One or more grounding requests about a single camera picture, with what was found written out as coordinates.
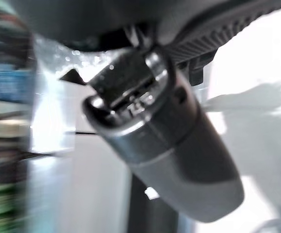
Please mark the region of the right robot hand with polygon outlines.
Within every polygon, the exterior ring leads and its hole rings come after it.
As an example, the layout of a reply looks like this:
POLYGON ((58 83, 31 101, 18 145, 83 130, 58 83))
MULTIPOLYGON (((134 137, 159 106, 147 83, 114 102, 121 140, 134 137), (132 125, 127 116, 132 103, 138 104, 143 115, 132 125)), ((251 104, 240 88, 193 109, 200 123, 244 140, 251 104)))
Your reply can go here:
POLYGON ((82 103, 96 132, 143 183, 201 222, 244 199, 237 168, 191 90, 217 50, 281 0, 12 0, 35 35, 80 52, 118 51, 82 103))

